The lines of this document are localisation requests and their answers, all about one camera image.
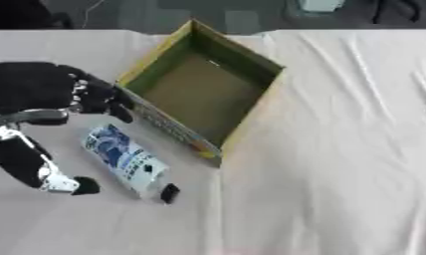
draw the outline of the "robotic hand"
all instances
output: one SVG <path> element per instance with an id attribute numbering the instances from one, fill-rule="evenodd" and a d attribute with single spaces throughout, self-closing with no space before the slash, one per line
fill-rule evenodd
<path id="1" fill-rule="evenodd" d="M 24 184 L 72 195 L 99 193 L 89 177 L 69 178 L 20 124 L 64 125 L 69 112 L 108 113 L 130 123 L 131 99 L 119 88 L 70 66 L 0 63 L 0 166 Z"/>

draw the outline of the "cardboard box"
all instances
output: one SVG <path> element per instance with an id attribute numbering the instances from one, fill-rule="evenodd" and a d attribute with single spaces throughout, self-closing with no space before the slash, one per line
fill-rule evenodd
<path id="1" fill-rule="evenodd" d="M 141 117 L 219 166 L 223 145 L 282 69 L 191 20 L 118 84 Z"/>

